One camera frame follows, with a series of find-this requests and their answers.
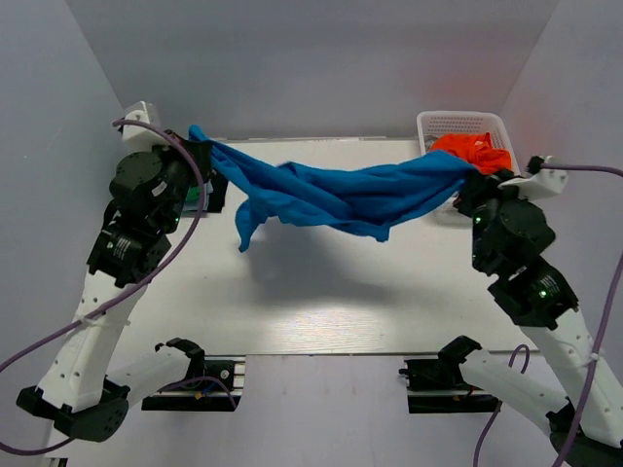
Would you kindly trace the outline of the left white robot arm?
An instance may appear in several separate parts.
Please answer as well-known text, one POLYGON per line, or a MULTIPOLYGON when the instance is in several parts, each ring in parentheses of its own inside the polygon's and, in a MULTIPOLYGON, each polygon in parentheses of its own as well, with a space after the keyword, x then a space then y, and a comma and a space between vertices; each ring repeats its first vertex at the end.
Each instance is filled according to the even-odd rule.
POLYGON ((203 350, 179 338, 120 370, 109 363, 148 282, 173 256, 167 237, 189 190, 210 179, 210 152, 207 142, 178 139, 175 146, 154 143, 116 167, 74 322, 48 372, 17 398, 21 409, 52 421, 70 439, 101 443, 130 407, 157 390, 204 380, 203 350))

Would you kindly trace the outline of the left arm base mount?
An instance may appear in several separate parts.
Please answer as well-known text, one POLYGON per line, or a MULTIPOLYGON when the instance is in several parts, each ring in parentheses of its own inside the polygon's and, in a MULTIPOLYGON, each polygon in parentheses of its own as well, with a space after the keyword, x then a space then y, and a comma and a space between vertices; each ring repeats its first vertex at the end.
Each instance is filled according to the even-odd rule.
POLYGON ((144 412, 232 413, 244 387, 246 359, 242 356, 208 356, 203 368, 184 384, 145 398, 144 412))

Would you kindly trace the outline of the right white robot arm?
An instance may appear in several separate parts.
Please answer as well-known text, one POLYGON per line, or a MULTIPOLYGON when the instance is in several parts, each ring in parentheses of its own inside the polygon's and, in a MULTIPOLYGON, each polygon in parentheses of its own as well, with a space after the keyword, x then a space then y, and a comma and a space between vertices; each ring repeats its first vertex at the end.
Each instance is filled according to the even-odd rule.
POLYGON ((567 176, 548 170, 530 178, 500 171, 471 174, 458 212, 472 220, 472 266, 495 276, 495 303, 538 348, 562 391, 552 391, 497 361, 460 336, 439 353, 440 378, 453 388, 484 389, 521 413, 550 440, 555 465, 622 463, 622 385, 601 355, 564 276, 542 256, 555 241, 537 198, 559 194, 567 176))

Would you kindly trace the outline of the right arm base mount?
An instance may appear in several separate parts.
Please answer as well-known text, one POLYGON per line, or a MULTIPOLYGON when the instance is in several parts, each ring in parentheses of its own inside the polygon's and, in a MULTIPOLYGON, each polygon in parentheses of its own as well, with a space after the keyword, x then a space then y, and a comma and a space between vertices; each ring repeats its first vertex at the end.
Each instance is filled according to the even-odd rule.
POLYGON ((409 414, 493 413, 499 402, 439 358, 407 359, 398 374, 406 382, 409 414))

